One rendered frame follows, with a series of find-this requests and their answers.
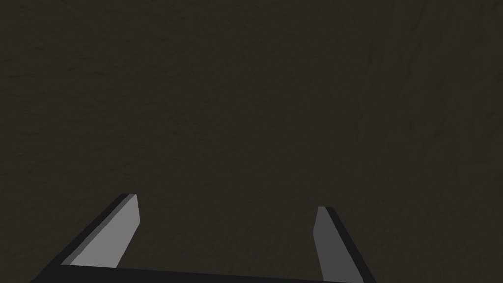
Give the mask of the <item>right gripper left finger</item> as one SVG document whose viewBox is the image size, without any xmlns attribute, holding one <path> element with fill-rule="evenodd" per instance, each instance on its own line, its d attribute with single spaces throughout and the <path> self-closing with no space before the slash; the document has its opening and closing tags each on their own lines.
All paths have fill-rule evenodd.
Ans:
<svg viewBox="0 0 503 283">
<path fill-rule="evenodd" d="M 137 195 L 123 193 L 47 267 L 75 265 L 116 268 L 139 224 Z"/>
</svg>

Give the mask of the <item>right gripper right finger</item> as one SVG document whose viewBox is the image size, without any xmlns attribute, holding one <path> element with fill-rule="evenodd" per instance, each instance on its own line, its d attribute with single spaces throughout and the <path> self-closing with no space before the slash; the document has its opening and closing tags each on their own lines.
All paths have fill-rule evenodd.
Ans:
<svg viewBox="0 0 503 283">
<path fill-rule="evenodd" d="M 313 238 L 323 281 L 377 283 L 332 207 L 318 207 Z"/>
</svg>

